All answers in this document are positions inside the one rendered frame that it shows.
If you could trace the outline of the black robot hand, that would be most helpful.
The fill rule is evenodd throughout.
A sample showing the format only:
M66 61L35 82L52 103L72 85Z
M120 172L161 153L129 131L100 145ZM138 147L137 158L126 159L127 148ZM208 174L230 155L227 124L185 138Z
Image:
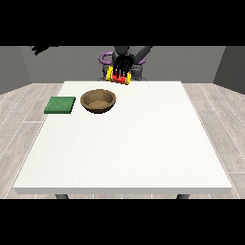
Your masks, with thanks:
M46 50L49 49L49 46L32 46L31 50L33 51L33 53L37 56L42 52L45 52Z
M129 69L132 67L134 59L131 56L118 56L113 65L113 75L118 77L127 77Z

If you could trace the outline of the yellow cup with melon print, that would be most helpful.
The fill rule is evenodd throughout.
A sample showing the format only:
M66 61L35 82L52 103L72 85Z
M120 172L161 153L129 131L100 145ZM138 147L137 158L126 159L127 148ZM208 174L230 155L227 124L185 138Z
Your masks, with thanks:
M114 75L113 74L113 67L110 66L107 69L107 73L106 73L105 79L107 81L128 85L130 83L130 80L131 80L131 74L128 73L126 77L121 76L121 74Z

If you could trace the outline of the brown wooden bowl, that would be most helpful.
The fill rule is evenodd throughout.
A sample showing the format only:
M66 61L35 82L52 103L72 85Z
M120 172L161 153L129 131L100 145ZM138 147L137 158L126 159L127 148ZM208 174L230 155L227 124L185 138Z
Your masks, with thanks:
M116 95L104 89L90 90L80 98L81 105L89 112L102 114L109 111L116 102Z

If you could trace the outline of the green square pad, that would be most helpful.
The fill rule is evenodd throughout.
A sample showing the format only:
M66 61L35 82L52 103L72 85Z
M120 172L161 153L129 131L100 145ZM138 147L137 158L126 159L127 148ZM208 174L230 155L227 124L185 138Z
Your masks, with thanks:
M72 112L75 97L50 97L45 109L45 114L70 114Z

